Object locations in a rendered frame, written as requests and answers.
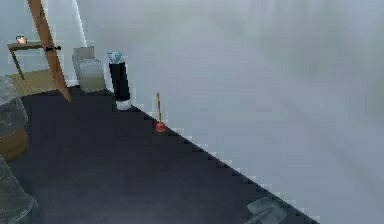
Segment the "brown side table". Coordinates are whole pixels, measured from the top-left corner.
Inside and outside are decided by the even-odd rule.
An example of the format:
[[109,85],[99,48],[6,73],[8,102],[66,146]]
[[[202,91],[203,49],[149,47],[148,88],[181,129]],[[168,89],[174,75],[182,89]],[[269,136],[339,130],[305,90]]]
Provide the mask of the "brown side table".
[[19,50],[31,50],[31,49],[40,49],[42,48],[43,45],[40,42],[28,42],[27,44],[19,44],[19,43],[10,43],[8,44],[8,49],[9,52],[12,56],[12,59],[15,63],[15,66],[18,70],[19,75],[21,76],[22,79],[25,79],[24,74],[22,72],[22,69],[20,67],[19,61],[15,55],[16,51]]

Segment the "red plunger with wooden stick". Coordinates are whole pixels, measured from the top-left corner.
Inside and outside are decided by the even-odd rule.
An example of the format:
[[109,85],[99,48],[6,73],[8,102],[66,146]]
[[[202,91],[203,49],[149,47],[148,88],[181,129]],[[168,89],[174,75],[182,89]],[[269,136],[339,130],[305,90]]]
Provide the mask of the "red plunger with wooden stick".
[[162,120],[162,112],[161,112],[161,100],[160,100],[160,94],[156,94],[157,98],[157,109],[158,109],[158,122],[156,123],[156,131],[161,133],[166,131],[166,125]]

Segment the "grey and brown cabinet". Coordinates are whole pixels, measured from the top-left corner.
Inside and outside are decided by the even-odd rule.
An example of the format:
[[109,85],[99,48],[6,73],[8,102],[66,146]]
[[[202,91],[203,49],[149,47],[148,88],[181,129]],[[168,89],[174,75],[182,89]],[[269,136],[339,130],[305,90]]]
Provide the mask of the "grey and brown cabinet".
[[0,155],[6,161],[17,159],[28,149],[27,122],[15,85],[10,78],[0,76]]

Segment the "brown wooden room door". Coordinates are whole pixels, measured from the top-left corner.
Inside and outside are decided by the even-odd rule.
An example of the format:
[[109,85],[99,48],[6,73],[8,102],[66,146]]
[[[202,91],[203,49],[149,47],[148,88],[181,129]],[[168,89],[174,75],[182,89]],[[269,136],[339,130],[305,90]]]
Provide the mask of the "brown wooden room door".
[[42,0],[27,0],[27,2],[40,38],[40,42],[44,48],[44,53],[56,85],[56,89],[68,102],[71,102],[71,95],[66,85],[61,64],[55,49],[55,44],[43,9]]

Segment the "black bin with blue bag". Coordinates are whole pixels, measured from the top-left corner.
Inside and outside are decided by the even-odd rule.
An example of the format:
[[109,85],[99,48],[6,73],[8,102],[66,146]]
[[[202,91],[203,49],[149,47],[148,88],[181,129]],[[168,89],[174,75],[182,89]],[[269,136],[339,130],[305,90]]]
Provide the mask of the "black bin with blue bag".
[[121,61],[121,52],[109,52],[109,71],[112,79],[114,97],[118,110],[129,110],[132,107],[130,89],[127,79],[126,63]]

